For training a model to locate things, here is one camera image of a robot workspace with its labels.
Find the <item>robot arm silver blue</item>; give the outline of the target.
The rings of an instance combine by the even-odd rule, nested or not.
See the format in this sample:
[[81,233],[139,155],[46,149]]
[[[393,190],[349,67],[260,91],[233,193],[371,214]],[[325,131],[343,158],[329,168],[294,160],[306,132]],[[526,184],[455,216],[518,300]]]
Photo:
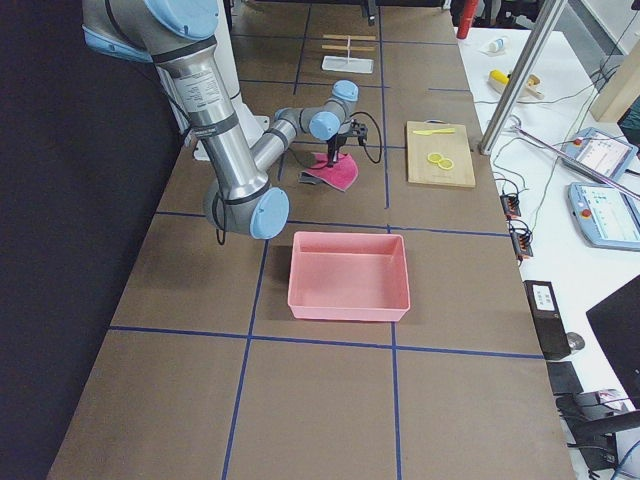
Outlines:
[[286,193],[272,186],[267,171],[300,134],[329,141],[346,130],[359,89],[337,81],[319,107],[279,110],[254,143],[236,110],[239,94],[227,22],[218,1],[85,1],[83,30],[96,52],[151,63],[166,71],[191,128],[213,166],[216,179],[204,211],[218,234],[271,239],[284,228],[290,209]]

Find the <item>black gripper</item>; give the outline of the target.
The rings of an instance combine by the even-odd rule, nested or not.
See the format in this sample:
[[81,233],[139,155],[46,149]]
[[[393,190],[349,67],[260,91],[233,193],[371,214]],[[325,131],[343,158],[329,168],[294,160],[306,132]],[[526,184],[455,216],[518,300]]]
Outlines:
[[368,18],[369,26],[376,24],[377,5],[375,0],[363,0],[363,17]]
[[333,167],[339,161],[339,151],[346,140],[346,135],[336,134],[327,141],[327,167]]

